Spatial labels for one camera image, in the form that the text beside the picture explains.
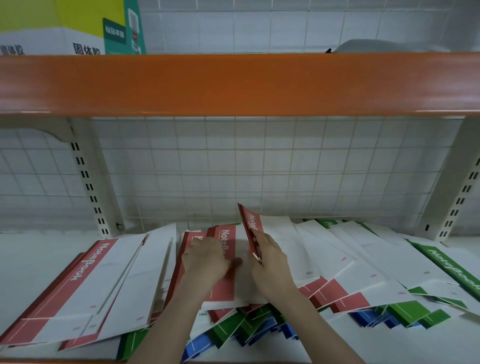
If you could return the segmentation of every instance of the left hand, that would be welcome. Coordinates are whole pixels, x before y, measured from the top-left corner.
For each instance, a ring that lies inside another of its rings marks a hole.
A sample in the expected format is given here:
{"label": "left hand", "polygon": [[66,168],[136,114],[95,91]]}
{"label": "left hand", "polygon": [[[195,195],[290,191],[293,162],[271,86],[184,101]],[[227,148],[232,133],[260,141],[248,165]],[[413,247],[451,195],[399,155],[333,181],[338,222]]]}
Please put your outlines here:
{"label": "left hand", "polygon": [[227,271],[242,264],[241,258],[227,260],[223,254],[222,243],[215,238],[193,239],[182,255],[185,274],[195,277],[211,289]]}

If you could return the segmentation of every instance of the forearm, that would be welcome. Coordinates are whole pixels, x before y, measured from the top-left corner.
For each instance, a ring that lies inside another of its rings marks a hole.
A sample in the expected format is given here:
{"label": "forearm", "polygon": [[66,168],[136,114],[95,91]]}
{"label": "forearm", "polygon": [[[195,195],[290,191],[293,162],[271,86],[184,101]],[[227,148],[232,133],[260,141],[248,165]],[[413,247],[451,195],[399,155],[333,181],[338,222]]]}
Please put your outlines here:
{"label": "forearm", "polygon": [[129,364],[180,363],[193,322],[208,290],[196,277],[186,273]]}
{"label": "forearm", "polygon": [[312,363],[364,363],[300,292],[275,306],[297,332]]}

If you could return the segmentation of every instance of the stack of notebooks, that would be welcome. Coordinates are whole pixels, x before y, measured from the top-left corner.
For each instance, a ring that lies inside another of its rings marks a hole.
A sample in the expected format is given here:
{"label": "stack of notebooks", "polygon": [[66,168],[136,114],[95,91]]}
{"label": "stack of notebooks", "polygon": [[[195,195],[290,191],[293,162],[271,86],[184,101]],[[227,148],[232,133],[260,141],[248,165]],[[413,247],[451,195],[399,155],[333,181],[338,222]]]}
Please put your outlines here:
{"label": "stack of notebooks", "polygon": [[[181,282],[181,255],[192,240],[212,236],[222,242],[227,259],[246,262],[250,249],[261,261],[251,228],[278,242],[299,292],[327,322],[347,315],[365,328],[429,329],[466,312],[480,315],[480,260],[465,250],[368,223],[315,219],[294,224],[288,217],[239,209],[242,224],[186,231],[178,254],[172,225],[95,243],[0,337],[0,344],[61,340],[59,350],[67,350],[121,335],[117,359],[127,360]],[[121,253],[115,255],[116,245]],[[99,259],[122,265],[114,272]],[[94,276],[97,269],[108,274]],[[82,289],[86,283],[88,291]],[[225,275],[199,309],[184,361],[229,340],[252,346],[268,335],[299,339],[258,292],[248,264]]]}

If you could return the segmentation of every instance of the hand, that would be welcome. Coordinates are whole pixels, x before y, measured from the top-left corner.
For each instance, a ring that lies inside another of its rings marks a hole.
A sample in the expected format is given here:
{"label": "hand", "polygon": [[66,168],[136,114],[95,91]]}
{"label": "hand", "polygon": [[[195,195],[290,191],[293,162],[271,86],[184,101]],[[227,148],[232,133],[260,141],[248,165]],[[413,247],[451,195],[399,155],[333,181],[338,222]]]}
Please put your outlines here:
{"label": "hand", "polygon": [[298,293],[288,267],[287,256],[273,238],[256,229],[252,229],[256,237],[262,262],[260,263],[250,251],[248,255],[253,281],[260,293],[274,306],[292,294]]}
{"label": "hand", "polygon": [[193,239],[182,255],[185,274],[195,277],[205,284],[207,289],[211,289],[230,268],[234,269],[242,264],[241,258],[225,259],[223,252],[220,240],[211,237]]}

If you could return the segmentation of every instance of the right hand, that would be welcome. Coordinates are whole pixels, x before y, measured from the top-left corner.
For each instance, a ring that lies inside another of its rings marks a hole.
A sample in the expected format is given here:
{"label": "right hand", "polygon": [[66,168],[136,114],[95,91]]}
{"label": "right hand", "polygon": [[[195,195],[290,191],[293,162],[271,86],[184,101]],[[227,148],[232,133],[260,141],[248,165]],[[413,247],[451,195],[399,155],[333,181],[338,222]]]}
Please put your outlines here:
{"label": "right hand", "polygon": [[253,281],[260,293],[273,305],[283,302],[292,294],[298,293],[288,267],[287,256],[273,238],[256,229],[252,229],[260,251],[260,263],[250,251],[248,260],[252,271]]}

